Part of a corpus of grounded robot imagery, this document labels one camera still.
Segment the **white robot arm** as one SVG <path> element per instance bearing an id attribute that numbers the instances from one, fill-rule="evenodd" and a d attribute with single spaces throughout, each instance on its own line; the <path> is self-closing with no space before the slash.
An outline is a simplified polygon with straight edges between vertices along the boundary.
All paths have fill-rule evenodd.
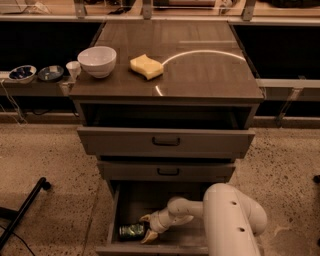
<path id="1" fill-rule="evenodd" d="M 267 214 L 263 207 L 235 187 L 217 183 L 202 201 L 172 197 L 167 206 L 140 218 L 147 222 L 142 244 L 153 242 L 171 226 L 201 218 L 209 256 L 261 256 L 255 237 L 264 232 Z"/>

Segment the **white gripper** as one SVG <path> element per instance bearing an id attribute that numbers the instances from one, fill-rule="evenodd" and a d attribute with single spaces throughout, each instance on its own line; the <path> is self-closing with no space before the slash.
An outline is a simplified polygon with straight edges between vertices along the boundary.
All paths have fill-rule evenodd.
<path id="1" fill-rule="evenodd" d="M 175 224 L 175 216 L 172 215 L 167 208 L 146 214 L 139 219 L 140 222 L 148 222 L 150 229 L 147 230 L 142 244 L 148 244 L 158 238 L 158 233 L 164 233 Z"/>

